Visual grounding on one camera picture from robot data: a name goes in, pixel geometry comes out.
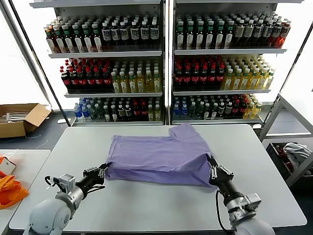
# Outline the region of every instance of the bottle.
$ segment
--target bottle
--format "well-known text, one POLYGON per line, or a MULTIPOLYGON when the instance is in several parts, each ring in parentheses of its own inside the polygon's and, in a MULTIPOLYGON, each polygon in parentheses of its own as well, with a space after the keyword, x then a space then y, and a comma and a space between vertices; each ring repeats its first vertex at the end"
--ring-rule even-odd
POLYGON ((234 27, 234 22, 228 21, 227 32, 226 32, 225 42, 224 42, 224 49, 229 49, 231 46, 231 40, 233 37, 233 27, 234 27))
POLYGON ((184 34, 183 34, 183 21, 178 21, 177 31, 176 31, 176 45, 177 50, 182 50, 183 41, 184 41, 184 34))
POLYGON ((241 79, 241 69, 237 69, 235 72, 235 76, 231 79, 229 89, 238 90, 240 79, 241 79))
POLYGON ((211 120, 215 119, 218 110, 218 104, 213 103, 212 112, 211 112, 211 120))
POLYGON ((264 86, 264 83, 265 83, 265 80, 266 80, 266 73, 267 73, 267 69, 262 69, 261 71, 261 75, 259 76, 259 79, 258 81, 256 82, 255 84, 255 89, 256 90, 262 90, 263 89, 263 86, 264 86))
POLYGON ((198 21, 198 30, 196 32, 196 49, 202 48, 203 41, 203 21, 198 21))
POLYGON ((264 90, 268 90, 272 81, 273 81, 273 76, 274 76, 274 73, 275 73, 275 69, 271 69, 268 73, 268 77, 266 78, 266 81, 264 83, 264 90))
POLYGON ((253 115, 253 106, 254 106, 254 102, 250 102, 249 107, 246 109, 246 112, 243 115, 243 119, 251 119, 253 115))
POLYGON ((230 83, 231 83, 231 77, 232 77, 233 70, 228 69, 227 75, 224 77, 224 80, 222 82, 222 90, 229 90, 230 83))
POLYGON ((215 49, 222 48, 222 41, 223 41, 223 28, 224 28, 224 21, 219 21, 218 30, 216 31, 216 37, 214 40, 215 49))
POLYGON ((193 29, 194 29, 194 22, 189 21, 188 22, 188 30, 184 36, 184 44, 186 45, 186 50, 192 49, 192 44, 193 44, 193 40, 194 40, 193 29))

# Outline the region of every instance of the black cable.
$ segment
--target black cable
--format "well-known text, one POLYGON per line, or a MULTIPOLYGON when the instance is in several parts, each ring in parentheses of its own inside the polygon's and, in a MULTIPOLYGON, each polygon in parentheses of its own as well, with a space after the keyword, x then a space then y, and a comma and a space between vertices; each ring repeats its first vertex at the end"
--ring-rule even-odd
POLYGON ((234 234, 234 231, 232 231, 232 230, 227 230, 226 228, 224 228, 224 226, 223 226, 223 224, 222 224, 221 216, 220 216, 220 209, 219 209, 219 200, 218 200, 219 193, 221 194, 221 192, 220 192, 219 190, 217 190, 217 191, 216 191, 216 194, 215 194, 217 219, 219 220, 220 227, 223 229, 223 231, 224 231, 225 233, 227 233, 227 234, 234 234))

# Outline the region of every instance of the gray floor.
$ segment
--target gray floor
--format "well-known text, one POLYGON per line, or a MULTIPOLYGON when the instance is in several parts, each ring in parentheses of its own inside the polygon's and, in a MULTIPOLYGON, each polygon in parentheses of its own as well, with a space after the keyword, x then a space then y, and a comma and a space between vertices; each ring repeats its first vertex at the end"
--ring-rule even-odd
MULTIPOLYGON (((0 139, 0 149, 49 149, 52 150, 58 139, 67 128, 66 123, 57 124, 57 120, 63 118, 61 114, 50 114, 49 119, 45 120, 43 124, 32 134, 26 137, 0 139)), ((282 111, 270 133, 285 133, 285 132, 305 132, 304 127, 287 111, 282 111)), ((270 142, 290 142, 296 141, 298 143, 306 144, 308 148, 313 149, 313 138, 303 139, 277 139, 264 140, 263 146, 266 148, 270 142)), ((307 225, 300 227, 289 227, 275 229, 277 235, 310 235, 313 231, 313 198, 312 193, 303 191, 293 191, 293 194, 301 207, 303 213, 307 218, 307 225)), ((21 232, 9 231, 9 235, 17 235, 21 232)))

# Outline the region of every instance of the white table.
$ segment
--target white table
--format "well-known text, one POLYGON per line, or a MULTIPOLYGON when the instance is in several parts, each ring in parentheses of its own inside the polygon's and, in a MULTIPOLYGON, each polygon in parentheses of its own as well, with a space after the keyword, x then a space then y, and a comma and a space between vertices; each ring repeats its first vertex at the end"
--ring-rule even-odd
MULTIPOLYGON (((37 173, 47 160, 50 150, 0 149, 0 154, 7 156, 10 161, 17 165, 13 172, 15 180, 20 181, 25 189, 29 189, 37 173)), ((29 191, 27 197, 32 196, 32 192, 29 191)), ((0 210, 0 234, 5 234, 6 227, 19 204, 16 203, 7 209, 0 210)))
MULTIPOLYGON (((313 92, 305 92, 301 95, 294 95, 288 92, 280 92, 279 100, 275 103, 269 118, 260 133, 260 141, 264 139, 287 139, 313 137, 313 92), (282 108, 286 108, 299 122, 308 130, 305 133, 283 133, 268 134, 282 108)), ((286 180, 286 184, 291 187, 304 173, 313 166, 313 154, 311 154, 286 180)))
MULTIPOLYGON (((257 192, 262 199, 257 216, 273 227, 305 225, 307 220, 275 165, 249 125, 196 125, 218 163, 233 171, 233 183, 243 193, 257 192)), ((107 158, 113 135, 167 136, 171 126, 67 128, 36 177, 36 196, 22 201, 11 229, 24 229, 31 210, 54 198, 44 177, 68 173, 80 180, 84 169, 107 158)), ((80 205, 68 232, 162 232, 220 230, 215 190, 206 187, 106 181, 106 188, 91 193, 80 205)), ((230 228, 220 196, 221 217, 230 228)))

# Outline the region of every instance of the dark bottle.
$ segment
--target dark bottle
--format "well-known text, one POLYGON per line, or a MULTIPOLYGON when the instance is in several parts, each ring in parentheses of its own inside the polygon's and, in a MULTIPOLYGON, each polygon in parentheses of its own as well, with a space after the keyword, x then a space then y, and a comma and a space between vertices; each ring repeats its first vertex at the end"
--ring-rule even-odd
POLYGON ((176 30, 176 45, 177 50, 182 50, 183 47, 183 41, 184 41, 184 34, 183 34, 183 21, 178 21, 177 23, 177 30, 176 30))
POLYGON ((133 44, 138 45, 139 40, 140 40, 140 34, 139 34, 139 28, 136 22, 132 22, 131 37, 132 37, 133 44))
POLYGON ((119 28, 117 27, 116 23, 112 23, 111 28, 111 35, 112 35, 112 43, 113 45, 117 46, 120 43, 120 35, 119 35, 119 28))
POLYGON ((226 31, 225 40, 224 40, 224 49, 229 49, 231 47, 231 40, 233 37, 233 27, 234 27, 234 22, 228 21, 227 31, 226 31))
POLYGON ((213 40, 213 21, 208 22, 207 31, 206 31, 206 37, 204 40, 204 48, 205 49, 211 49, 212 48, 212 40, 213 40))

